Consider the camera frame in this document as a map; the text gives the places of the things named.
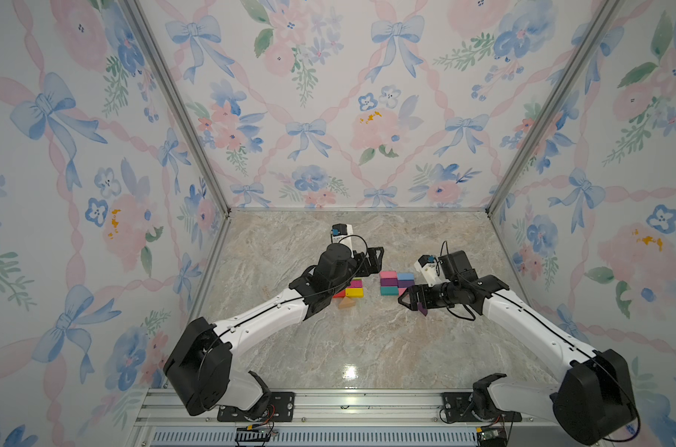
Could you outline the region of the yellow block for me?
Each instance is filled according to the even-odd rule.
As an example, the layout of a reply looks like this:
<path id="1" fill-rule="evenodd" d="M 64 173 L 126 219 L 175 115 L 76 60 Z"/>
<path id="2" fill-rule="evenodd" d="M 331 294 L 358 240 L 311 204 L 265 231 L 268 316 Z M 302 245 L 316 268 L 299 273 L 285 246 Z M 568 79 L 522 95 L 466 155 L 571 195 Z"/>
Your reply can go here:
<path id="1" fill-rule="evenodd" d="M 363 288 L 348 288 L 345 290 L 347 298 L 363 298 L 365 296 Z"/>

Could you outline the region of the teal rectangular block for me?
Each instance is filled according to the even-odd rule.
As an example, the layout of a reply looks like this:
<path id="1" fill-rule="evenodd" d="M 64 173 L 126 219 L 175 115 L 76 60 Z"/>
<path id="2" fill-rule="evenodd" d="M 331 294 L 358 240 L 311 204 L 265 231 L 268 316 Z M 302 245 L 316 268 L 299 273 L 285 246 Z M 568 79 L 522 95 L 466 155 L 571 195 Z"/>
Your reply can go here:
<path id="1" fill-rule="evenodd" d="M 399 287 L 381 287 L 381 296 L 399 296 Z"/>

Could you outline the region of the tan wooden block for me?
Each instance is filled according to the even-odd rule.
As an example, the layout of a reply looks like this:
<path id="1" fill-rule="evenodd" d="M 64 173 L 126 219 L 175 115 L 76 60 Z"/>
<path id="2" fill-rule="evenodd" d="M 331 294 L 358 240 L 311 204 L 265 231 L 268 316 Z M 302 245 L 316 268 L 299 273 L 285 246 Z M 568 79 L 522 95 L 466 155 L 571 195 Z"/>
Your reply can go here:
<path id="1" fill-rule="evenodd" d="M 339 303 L 339 309 L 348 309 L 356 306 L 356 300 L 351 298 L 343 298 Z"/>

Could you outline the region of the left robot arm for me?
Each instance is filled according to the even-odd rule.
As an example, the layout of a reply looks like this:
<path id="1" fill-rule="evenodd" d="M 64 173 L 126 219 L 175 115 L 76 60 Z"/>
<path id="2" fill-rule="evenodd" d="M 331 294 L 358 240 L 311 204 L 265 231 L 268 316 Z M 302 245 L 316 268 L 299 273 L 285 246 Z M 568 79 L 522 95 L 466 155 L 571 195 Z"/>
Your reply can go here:
<path id="1" fill-rule="evenodd" d="M 163 368 L 188 415 L 223 406 L 250 419 L 263 416 L 272 391 L 255 372 L 233 367 L 234 360 L 271 335 L 324 310 L 354 279 L 380 273 L 383 257 L 382 247 L 357 253 L 341 242 L 332 243 L 317 264 L 306 268 L 274 299 L 226 320 L 191 321 Z"/>

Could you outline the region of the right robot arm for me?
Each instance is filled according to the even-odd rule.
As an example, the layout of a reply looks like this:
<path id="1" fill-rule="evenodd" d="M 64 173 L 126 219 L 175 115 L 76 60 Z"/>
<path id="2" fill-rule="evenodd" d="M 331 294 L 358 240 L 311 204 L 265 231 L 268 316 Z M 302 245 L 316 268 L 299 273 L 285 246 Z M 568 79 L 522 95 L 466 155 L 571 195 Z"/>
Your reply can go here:
<path id="1" fill-rule="evenodd" d="M 494 275 L 479 277 L 464 251 L 423 255 L 415 268 L 425 280 L 406 288 L 399 303 L 426 314 L 463 307 L 465 320 L 486 318 L 531 350 L 557 384 L 515 381 L 506 374 L 477 380 L 469 398 L 445 404 L 445 417 L 457 409 L 482 421 L 525 413 L 558 424 L 574 441 L 593 445 L 613 441 L 630 423 L 641 424 L 628 363 L 612 349 L 593 348 L 544 318 Z"/>

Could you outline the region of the green circuit board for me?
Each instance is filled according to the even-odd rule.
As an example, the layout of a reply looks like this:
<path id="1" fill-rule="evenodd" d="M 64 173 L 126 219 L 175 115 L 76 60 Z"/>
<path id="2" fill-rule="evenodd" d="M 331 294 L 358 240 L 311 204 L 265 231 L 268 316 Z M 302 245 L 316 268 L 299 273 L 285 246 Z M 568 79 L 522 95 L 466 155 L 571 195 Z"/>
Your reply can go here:
<path id="1" fill-rule="evenodd" d="M 507 447 L 507 431 L 504 428 L 478 428 L 478 447 Z"/>

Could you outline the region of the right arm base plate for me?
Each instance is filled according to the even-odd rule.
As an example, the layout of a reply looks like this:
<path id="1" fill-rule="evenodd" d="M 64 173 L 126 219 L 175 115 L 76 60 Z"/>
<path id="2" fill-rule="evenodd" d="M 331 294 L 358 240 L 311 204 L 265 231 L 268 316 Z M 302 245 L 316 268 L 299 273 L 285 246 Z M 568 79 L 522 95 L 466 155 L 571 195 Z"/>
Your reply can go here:
<path id="1" fill-rule="evenodd" d="M 499 410 L 492 399 L 485 393 L 477 391 L 445 392 L 441 394 L 441 419 L 448 424 L 462 422 L 493 423 L 497 417 L 511 422 L 521 422 L 518 412 Z"/>

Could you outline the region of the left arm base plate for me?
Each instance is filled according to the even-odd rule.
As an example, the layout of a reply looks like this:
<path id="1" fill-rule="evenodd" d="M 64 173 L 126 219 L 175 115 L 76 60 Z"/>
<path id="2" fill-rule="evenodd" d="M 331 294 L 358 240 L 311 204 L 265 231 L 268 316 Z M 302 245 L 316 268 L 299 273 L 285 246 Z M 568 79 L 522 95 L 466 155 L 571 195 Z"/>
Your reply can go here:
<path id="1" fill-rule="evenodd" d="M 261 423 L 265 421 L 283 423 L 293 420 L 295 393 L 274 391 L 269 398 L 261 398 L 250 411 L 232 406 L 221 406 L 217 420 L 224 423 Z"/>

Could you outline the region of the right frame post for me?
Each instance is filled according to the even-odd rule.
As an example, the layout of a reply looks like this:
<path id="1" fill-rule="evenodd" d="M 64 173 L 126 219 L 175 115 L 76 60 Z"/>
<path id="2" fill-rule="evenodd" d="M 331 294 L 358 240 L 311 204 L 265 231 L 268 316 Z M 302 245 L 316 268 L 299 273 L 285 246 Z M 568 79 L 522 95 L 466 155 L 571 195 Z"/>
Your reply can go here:
<path id="1" fill-rule="evenodd" d="M 552 91 L 544 101 L 542 111 L 535 120 L 533 130 L 529 131 L 522 148 L 518 149 L 515 158 L 505 172 L 505 177 L 499 182 L 496 192 L 486 207 L 486 214 L 490 218 L 498 212 L 503 203 L 507 202 L 510 188 L 516 182 L 523 166 L 531 158 L 531 153 L 546 133 L 546 128 L 552 123 L 553 118 L 566 102 L 576 78 L 587 68 L 588 61 L 596 51 L 600 41 L 605 37 L 621 6 L 622 1 L 617 0 L 600 1 L 597 4 L 592 21 L 587 24 L 585 33 L 583 33 L 583 40 L 575 47 L 570 59 L 565 64 L 562 76 L 553 85 Z"/>

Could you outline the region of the frame post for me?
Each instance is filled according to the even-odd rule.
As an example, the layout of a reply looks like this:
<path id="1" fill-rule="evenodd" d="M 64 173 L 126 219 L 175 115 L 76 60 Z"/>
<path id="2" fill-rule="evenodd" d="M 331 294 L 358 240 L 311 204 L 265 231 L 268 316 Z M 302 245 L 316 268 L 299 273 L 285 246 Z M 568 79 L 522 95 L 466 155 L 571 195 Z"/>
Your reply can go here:
<path id="1" fill-rule="evenodd" d="M 596 51 L 600 41 L 605 37 L 621 6 L 622 1 L 617 0 L 600 1 L 597 4 L 592 21 L 587 24 L 585 33 L 583 33 L 583 40 L 575 47 L 570 59 L 565 64 L 562 76 L 553 85 L 552 91 L 544 101 L 542 111 L 535 120 L 533 130 L 529 131 L 522 148 L 518 149 L 515 158 L 505 172 L 505 177 L 499 182 L 496 192 L 486 207 L 486 214 L 490 218 L 498 212 L 503 203 L 507 202 L 510 188 L 516 182 L 523 166 L 531 158 L 531 153 L 546 133 L 546 128 L 552 123 L 553 118 L 566 102 L 576 78 L 587 68 L 588 61 Z"/>
<path id="2" fill-rule="evenodd" d="M 213 199 L 218 203 L 220 215 L 224 219 L 228 219 L 230 217 L 231 208 L 220 189 L 218 178 L 210 165 L 209 158 L 207 157 L 207 154 L 198 139 L 198 134 L 190 121 L 187 109 L 183 104 L 183 98 L 181 98 L 181 93 L 170 74 L 166 59 L 156 42 L 155 35 L 153 34 L 149 22 L 147 22 L 147 18 L 145 17 L 140 2 L 135 0 L 121 0 L 118 4 L 123 13 L 125 13 L 131 29 L 136 34 L 140 48 L 147 57 L 149 65 L 151 65 L 155 71 L 158 87 L 161 89 L 166 102 L 168 103 L 170 112 L 177 121 L 181 134 L 188 143 L 190 152 L 196 159 L 198 169 L 207 182 L 209 192 L 213 196 Z"/>

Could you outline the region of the left frame post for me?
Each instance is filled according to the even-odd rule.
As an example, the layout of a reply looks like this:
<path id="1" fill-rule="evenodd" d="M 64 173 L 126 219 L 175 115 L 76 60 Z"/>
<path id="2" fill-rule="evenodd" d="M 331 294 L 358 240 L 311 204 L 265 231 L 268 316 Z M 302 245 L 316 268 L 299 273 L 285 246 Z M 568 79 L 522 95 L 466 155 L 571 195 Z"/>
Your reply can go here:
<path id="1" fill-rule="evenodd" d="M 149 65 L 151 65 L 155 71 L 158 87 L 161 89 L 166 102 L 168 103 L 170 112 L 177 121 L 181 134 L 188 143 L 190 152 L 196 159 L 198 169 L 207 182 L 209 192 L 213 196 L 213 199 L 218 203 L 220 215 L 224 219 L 228 219 L 230 217 L 231 208 L 220 189 L 218 178 L 210 165 L 209 158 L 207 157 L 207 154 L 198 139 L 198 134 L 190 121 L 187 109 L 183 104 L 183 98 L 181 98 L 181 93 L 170 74 L 166 59 L 156 42 L 155 35 L 153 34 L 149 22 L 147 22 L 147 18 L 145 17 L 140 2 L 135 0 L 121 0 L 118 4 L 123 13 L 125 13 L 131 29 L 136 34 L 140 48 L 147 57 Z"/>

